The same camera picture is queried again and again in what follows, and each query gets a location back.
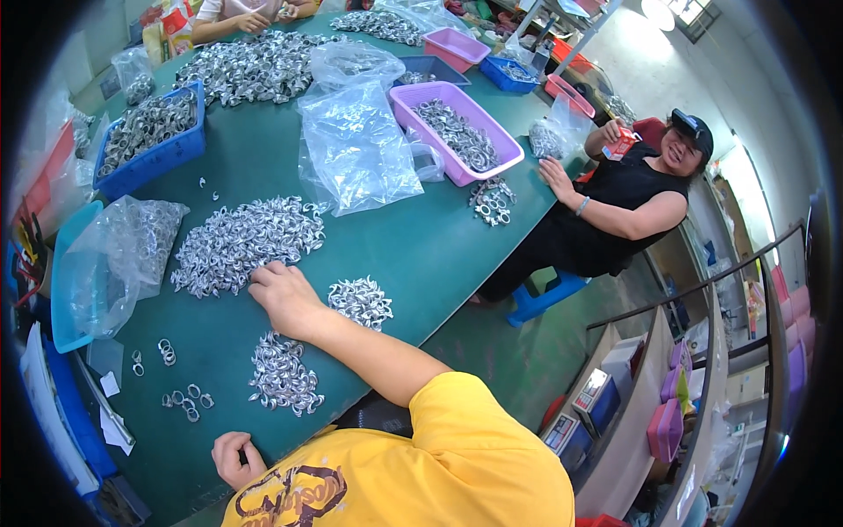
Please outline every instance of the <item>silver ring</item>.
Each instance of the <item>silver ring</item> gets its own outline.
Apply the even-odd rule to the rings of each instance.
[[[213,406],[213,399],[210,394],[202,394],[199,398],[199,402],[202,404],[202,407],[206,409]]]

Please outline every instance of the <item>lamp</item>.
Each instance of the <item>lamp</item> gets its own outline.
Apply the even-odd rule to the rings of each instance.
[[[676,27],[674,13],[659,0],[641,0],[644,15],[662,31],[673,31]]]

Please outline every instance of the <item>black sleeveless shirt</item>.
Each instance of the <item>black sleeveless shirt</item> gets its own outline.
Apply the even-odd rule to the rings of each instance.
[[[639,208],[665,191],[678,192],[687,202],[690,178],[664,174],[651,168],[644,160],[646,157],[657,156],[655,150],[639,141],[621,161],[601,162],[591,180],[582,184],[574,183],[574,187],[597,202],[629,210]],[[643,239],[621,238],[578,218],[561,203],[550,210],[549,216],[561,232],[558,243],[565,245],[564,250],[576,267],[574,271],[583,277],[599,277],[612,271],[623,260],[645,250],[672,230]]]

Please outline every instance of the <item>blue stool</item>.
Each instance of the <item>blue stool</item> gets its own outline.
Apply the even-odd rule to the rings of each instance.
[[[544,294],[533,298],[523,284],[515,290],[513,296],[518,307],[507,315],[507,321],[512,327],[521,327],[527,320],[542,315],[553,304],[568,298],[591,282],[591,278],[580,278],[556,267],[553,269],[556,271],[556,278],[547,283]]]

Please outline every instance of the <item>hand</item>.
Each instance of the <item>hand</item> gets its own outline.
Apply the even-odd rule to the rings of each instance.
[[[562,163],[551,157],[539,159],[539,175],[545,178],[556,199],[570,208],[572,198],[576,197],[577,192],[574,191],[574,185],[567,172],[562,168]]]
[[[252,272],[249,293],[266,309],[272,329],[297,341],[312,341],[325,323],[325,314],[334,313],[322,304],[297,267],[280,261]]]
[[[237,20],[237,29],[257,35],[269,27],[269,20],[262,14],[244,13],[234,17]]]
[[[600,136],[606,140],[606,144],[611,144],[620,139],[620,128],[626,128],[624,120],[618,117],[613,121],[609,121],[600,127]]]
[[[293,22],[295,19],[298,18],[298,6],[294,6],[292,4],[287,5],[287,10],[283,13],[279,13],[278,16],[275,18],[276,22],[279,24],[289,24]]]
[[[251,437],[246,432],[228,432],[213,442],[211,457],[217,466],[217,474],[236,492],[266,472],[266,463],[250,441]],[[245,465],[240,464],[241,449],[249,461]]]

